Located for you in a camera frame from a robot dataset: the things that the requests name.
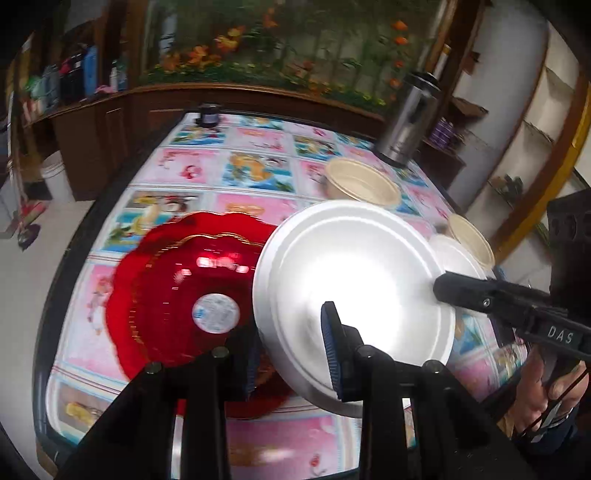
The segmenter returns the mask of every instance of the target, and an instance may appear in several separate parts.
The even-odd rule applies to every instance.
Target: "beige bowl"
[[[445,234],[460,242],[487,270],[495,266],[495,255],[486,238],[461,215],[450,215]]]
[[[325,170],[326,193],[332,199],[352,199],[380,206],[402,201],[398,186],[386,175],[350,158],[335,158]]]

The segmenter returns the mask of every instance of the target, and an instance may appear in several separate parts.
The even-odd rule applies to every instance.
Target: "white bucket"
[[[61,152],[53,152],[41,164],[41,177],[45,180],[49,193],[57,203],[73,202],[74,196],[68,182],[66,169],[61,161]]]

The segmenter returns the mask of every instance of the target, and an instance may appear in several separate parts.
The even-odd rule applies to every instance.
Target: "tablecloth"
[[[118,261],[150,227],[200,210],[246,212],[278,225],[325,199],[324,167],[334,156],[367,163],[396,182],[402,203],[389,210],[427,239],[452,213],[415,163],[406,170],[385,165],[365,140],[244,115],[222,115],[216,128],[203,129],[196,126],[196,116],[188,113],[130,182],[74,288],[46,395],[51,426],[74,444],[128,383],[105,329],[105,304]],[[448,367],[482,400],[510,378],[526,355],[523,345],[499,349],[486,317],[461,312]],[[412,445],[410,411],[406,418]],[[181,422],[177,419],[175,478]],[[361,420],[328,413],[297,396],[261,419],[228,420],[227,430],[236,479],[299,480],[358,465]]]

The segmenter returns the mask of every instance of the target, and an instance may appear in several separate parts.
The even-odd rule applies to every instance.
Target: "floor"
[[[92,202],[50,204],[37,220],[41,232],[24,252],[16,236],[0,240],[0,422],[14,446],[39,476],[33,429],[33,356],[47,292],[78,224]]]

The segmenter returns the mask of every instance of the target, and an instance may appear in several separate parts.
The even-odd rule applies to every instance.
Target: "red scalloped plate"
[[[119,363],[128,378],[135,377],[151,359],[143,344],[136,341],[129,325],[134,292],[147,263],[160,250],[197,234],[219,235],[231,232],[253,243],[264,244],[275,230],[245,213],[218,214],[196,212],[180,220],[165,223],[149,231],[138,247],[127,254],[117,266],[113,277],[113,292],[106,305],[106,327],[115,345]],[[291,394],[291,389],[274,373],[257,386],[248,402],[227,402],[226,415],[236,419],[260,417],[279,407]]]
[[[261,250],[223,233],[193,235],[159,252],[139,278],[129,315],[150,360],[183,365],[250,321]]]
[[[254,243],[265,243],[275,230],[246,213],[196,212],[150,230],[135,250],[119,263],[113,276],[113,292],[106,306],[106,327],[115,344],[119,364],[128,378],[135,377],[149,362],[145,348],[131,335],[129,312],[137,279],[150,259],[163,248],[190,235],[232,232]]]

